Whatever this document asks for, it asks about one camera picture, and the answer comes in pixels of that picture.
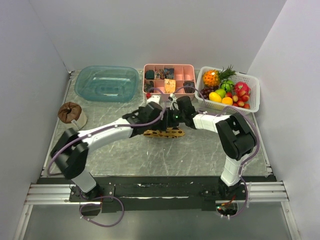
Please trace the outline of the orange toy fruit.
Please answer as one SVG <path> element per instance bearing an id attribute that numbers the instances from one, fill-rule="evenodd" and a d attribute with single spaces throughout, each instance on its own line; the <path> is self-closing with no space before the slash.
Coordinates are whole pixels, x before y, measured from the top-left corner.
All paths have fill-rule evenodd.
<path id="1" fill-rule="evenodd" d="M 224 97 L 222 100 L 221 100 L 221 103 L 222 104 L 225 104 L 225 105 L 233 105 L 233 99 L 231 97 Z"/>

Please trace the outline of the black aluminium mounting rail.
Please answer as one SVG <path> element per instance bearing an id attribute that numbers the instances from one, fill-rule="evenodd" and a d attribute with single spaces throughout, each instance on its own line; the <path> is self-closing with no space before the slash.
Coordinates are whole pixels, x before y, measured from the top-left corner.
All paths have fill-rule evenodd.
<path id="1" fill-rule="evenodd" d="M 218 176 L 107 176 L 96 177 L 98 190 L 86 196 L 60 177 L 31 184 L 26 205 L 77 205 L 85 216 L 125 211 L 216 211 L 246 202 L 287 202 L 284 183 L 273 175 L 246 176 L 233 186 Z"/>

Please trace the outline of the pink toy dragon fruit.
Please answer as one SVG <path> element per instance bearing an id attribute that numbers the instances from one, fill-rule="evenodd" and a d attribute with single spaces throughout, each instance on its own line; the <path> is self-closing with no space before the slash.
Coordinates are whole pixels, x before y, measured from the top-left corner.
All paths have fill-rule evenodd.
<path id="1" fill-rule="evenodd" d="M 251 88 L 245 83 L 245 82 L 237 82 L 234 86 L 234 91 L 236 95 L 238 95 L 239 92 L 245 92 L 245 95 L 250 96 L 251 95 Z"/>

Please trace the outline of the pink divided organizer box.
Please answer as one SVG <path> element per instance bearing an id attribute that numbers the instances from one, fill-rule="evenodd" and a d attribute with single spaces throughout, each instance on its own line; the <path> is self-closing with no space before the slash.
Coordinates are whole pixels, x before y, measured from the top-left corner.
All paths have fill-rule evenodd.
<path id="1" fill-rule="evenodd" d="M 146 64 L 142 75 L 142 92 L 146 98 L 159 95 L 167 101 L 176 97 L 195 97 L 196 76 L 191 64 Z"/>

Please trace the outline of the black rolled tie left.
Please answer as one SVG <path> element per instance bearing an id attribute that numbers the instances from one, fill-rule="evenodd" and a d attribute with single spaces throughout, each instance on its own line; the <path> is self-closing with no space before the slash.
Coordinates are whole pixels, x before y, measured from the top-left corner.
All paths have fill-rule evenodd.
<path id="1" fill-rule="evenodd" d="M 143 90 L 145 93 L 154 93 L 154 81 L 153 80 L 147 80 L 143 84 Z"/>

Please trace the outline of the dark rolled tie right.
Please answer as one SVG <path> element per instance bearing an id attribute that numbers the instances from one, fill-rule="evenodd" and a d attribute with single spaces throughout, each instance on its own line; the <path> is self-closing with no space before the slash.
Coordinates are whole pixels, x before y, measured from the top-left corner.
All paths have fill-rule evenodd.
<path id="1" fill-rule="evenodd" d="M 195 93 L 195 83 L 193 81 L 184 81 L 184 92 L 186 94 L 194 94 Z"/>

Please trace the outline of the purple toy grapes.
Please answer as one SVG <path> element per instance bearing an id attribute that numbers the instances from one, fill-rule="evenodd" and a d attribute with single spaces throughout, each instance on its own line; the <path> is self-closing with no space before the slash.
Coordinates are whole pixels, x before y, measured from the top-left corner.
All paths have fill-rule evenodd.
<path id="1" fill-rule="evenodd" d="M 210 93 L 215 92 L 218 88 L 218 86 L 205 86 L 200 93 L 206 100 L 208 100 Z"/>

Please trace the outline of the brown white rolled cloth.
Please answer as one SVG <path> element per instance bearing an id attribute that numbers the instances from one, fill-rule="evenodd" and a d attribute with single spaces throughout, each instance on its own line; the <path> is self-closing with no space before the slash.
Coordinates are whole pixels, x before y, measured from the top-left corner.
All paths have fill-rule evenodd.
<path id="1" fill-rule="evenodd" d="M 57 117 L 62 122 L 65 129 L 74 129 L 76 132 L 81 130 L 87 123 L 88 118 L 82 107 L 74 102 L 64 103 L 58 113 Z"/>

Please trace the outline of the yellow rolled tie in box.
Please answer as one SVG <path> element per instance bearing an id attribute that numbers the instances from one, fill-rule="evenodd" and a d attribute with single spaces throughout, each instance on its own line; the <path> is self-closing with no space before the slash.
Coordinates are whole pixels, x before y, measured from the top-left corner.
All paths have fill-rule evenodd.
<path id="1" fill-rule="evenodd" d="M 176 90 L 176 81 L 174 79 L 164 79 L 164 92 L 166 94 L 174 93 Z"/>

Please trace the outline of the teal transparent plastic tub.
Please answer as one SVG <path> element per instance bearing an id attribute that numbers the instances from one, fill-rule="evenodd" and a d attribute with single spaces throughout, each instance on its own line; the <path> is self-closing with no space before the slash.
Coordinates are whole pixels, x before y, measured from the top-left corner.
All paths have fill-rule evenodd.
<path id="1" fill-rule="evenodd" d="M 93 65 L 80 71 L 74 91 L 87 101 L 127 103 L 138 83 L 139 74 L 132 67 Z"/>

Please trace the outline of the orange toy pineapple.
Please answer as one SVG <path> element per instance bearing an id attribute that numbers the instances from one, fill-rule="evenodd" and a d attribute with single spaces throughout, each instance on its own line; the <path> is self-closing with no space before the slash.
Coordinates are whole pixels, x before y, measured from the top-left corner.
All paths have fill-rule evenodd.
<path id="1" fill-rule="evenodd" d="M 202 80 L 206 87 L 216 87 L 219 86 L 223 81 L 230 80 L 235 74 L 236 71 L 233 70 L 233 66 L 230 65 L 226 69 L 212 69 L 206 71 L 202 76 Z"/>

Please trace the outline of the blue patterned rolled tie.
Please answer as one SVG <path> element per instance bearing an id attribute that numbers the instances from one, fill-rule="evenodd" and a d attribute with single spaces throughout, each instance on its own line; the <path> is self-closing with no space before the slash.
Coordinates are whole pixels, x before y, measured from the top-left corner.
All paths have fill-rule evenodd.
<path id="1" fill-rule="evenodd" d="M 164 68 L 164 78 L 173 80 L 175 78 L 175 69 Z"/>

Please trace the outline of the yellow beetle print tie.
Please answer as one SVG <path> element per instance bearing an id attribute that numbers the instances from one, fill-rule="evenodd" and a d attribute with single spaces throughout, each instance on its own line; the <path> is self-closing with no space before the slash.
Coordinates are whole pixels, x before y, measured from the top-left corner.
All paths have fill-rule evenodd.
<path id="1" fill-rule="evenodd" d="M 179 127 L 168 127 L 166 130 L 146 130 L 143 133 L 145 137 L 176 139 L 183 137 L 185 132 Z"/>

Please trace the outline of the lime green toy fruit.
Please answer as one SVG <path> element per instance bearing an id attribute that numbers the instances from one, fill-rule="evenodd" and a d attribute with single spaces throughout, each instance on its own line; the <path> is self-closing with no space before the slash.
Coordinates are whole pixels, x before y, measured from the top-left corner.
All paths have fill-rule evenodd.
<path id="1" fill-rule="evenodd" d="M 217 93 L 223 99 L 226 96 L 227 92 L 224 89 L 220 88 L 220 89 L 217 89 L 215 93 Z"/>

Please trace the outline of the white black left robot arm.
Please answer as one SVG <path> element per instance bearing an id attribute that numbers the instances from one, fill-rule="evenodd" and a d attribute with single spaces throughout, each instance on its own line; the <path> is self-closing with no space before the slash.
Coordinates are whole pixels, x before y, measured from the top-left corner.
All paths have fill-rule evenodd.
<path id="1" fill-rule="evenodd" d="M 143 134 L 161 121 L 165 110 L 151 101 L 104 126 L 79 132 L 67 129 L 50 153 L 47 173 L 55 163 L 65 179 L 72 181 L 86 200 L 95 200 L 102 192 L 91 173 L 85 169 L 88 155 L 113 142 Z"/>

